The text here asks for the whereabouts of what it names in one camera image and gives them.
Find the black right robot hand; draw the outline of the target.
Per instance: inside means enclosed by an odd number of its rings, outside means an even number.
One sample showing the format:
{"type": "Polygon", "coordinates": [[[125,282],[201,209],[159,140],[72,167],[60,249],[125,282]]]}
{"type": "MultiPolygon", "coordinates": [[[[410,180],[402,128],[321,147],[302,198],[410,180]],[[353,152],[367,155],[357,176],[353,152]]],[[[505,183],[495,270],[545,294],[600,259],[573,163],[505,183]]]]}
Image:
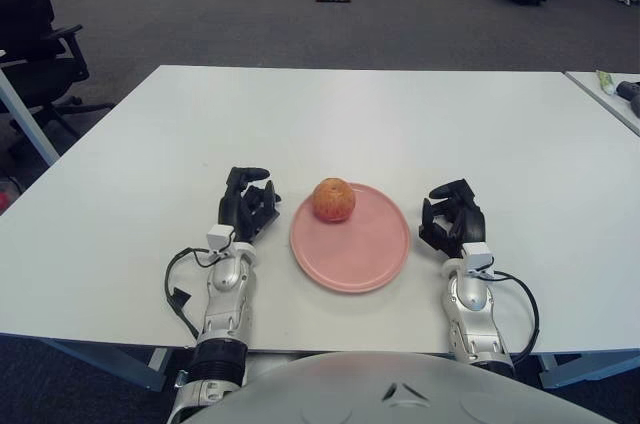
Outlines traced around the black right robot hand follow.
{"type": "Polygon", "coordinates": [[[423,200],[418,235],[449,258],[461,258],[464,244],[486,241],[484,214],[465,179],[440,185],[423,200]]]}

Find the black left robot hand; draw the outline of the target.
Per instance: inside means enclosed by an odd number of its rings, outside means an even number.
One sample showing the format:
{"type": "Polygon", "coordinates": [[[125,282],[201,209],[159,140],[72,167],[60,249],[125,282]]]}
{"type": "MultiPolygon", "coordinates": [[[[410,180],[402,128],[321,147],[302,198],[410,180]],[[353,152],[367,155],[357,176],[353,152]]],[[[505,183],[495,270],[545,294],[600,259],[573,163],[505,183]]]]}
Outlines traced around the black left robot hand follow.
{"type": "Polygon", "coordinates": [[[234,229],[236,242],[253,243],[279,217],[270,172],[258,167],[233,167],[219,203],[218,223],[234,229]]]}

